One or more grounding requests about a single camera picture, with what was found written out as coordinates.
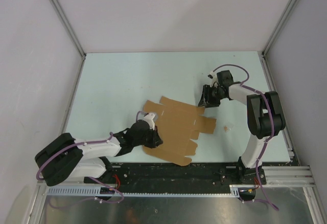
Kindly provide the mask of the brown cardboard box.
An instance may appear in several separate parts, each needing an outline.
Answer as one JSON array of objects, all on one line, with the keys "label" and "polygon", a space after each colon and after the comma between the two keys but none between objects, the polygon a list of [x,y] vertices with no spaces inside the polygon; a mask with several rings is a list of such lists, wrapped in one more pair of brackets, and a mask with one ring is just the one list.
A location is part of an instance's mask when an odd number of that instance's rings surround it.
[{"label": "brown cardboard box", "polygon": [[155,124],[163,143],[156,148],[143,147],[143,151],[167,162],[187,166],[198,147],[195,140],[201,133],[212,134],[216,119],[204,116],[205,108],[175,101],[162,96],[159,103],[146,101],[143,111],[156,113]]}]

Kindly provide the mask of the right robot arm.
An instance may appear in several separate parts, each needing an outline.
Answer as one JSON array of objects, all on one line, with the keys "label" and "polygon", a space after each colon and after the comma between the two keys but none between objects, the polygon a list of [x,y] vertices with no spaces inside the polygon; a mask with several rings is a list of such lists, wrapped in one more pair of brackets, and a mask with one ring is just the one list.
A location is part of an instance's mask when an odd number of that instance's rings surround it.
[{"label": "right robot arm", "polygon": [[221,100],[236,100],[247,109],[249,141],[234,169],[219,170],[222,184],[250,185],[265,178],[262,157],[270,140],[286,127],[279,95],[275,91],[263,93],[235,82],[229,70],[210,72],[210,84],[202,88],[198,107],[219,107]]}]

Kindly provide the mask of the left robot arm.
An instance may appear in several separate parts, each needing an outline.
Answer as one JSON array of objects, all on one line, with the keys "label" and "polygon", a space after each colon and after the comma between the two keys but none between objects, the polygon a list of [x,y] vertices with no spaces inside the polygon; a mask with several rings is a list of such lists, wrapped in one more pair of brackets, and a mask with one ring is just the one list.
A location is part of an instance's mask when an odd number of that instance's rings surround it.
[{"label": "left robot arm", "polygon": [[77,177],[93,177],[107,183],[113,177],[108,157],[128,154],[137,146],[152,149],[161,144],[163,140],[158,127],[145,120],[138,120],[130,128],[111,132],[108,138],[95,141],[76,139],[66,132],[35,156],[36,178],[45,181],[49,187]]}]

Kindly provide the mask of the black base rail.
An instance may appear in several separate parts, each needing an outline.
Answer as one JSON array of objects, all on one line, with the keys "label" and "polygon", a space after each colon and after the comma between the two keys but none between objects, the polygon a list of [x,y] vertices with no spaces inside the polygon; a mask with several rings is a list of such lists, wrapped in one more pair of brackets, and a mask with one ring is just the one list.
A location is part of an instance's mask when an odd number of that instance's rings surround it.
[{"label": "black base rail", "polygon": [[243,169],[238,163],[106,163],[98,180],[113,184],[123,193],[215,194],[227,193],[230,185],[266,184],[264,169]]}]

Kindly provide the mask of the aluminium frame rail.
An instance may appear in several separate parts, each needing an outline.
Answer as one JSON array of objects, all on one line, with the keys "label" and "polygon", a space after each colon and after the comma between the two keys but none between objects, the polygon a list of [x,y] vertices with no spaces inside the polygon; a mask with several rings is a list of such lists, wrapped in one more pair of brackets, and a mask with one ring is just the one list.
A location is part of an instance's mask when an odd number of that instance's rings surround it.
[{"label": "aluminium frame rail", "polygon": [[[187,166],[178,166],[172,163],[114,163],[109,164],[109,169],[101,178],[97,179],[103,183],[112,181],[117,176],[122,184],[132,184],[137,181],[211,181],[220,185],[244,185],[244,184],[222,184],[219,170],[224,168],[234,169],[236,164],[232,163],[191,163]],[[266,185],[269,181],[296,181],[308,180],[312,177],[309,167],[302,166],[262,166],[265,178],[262,182],[253,184]],[[77,181],[82,179],[84,183],[90,184],[92,177],[70,178],[65,181]]]}]

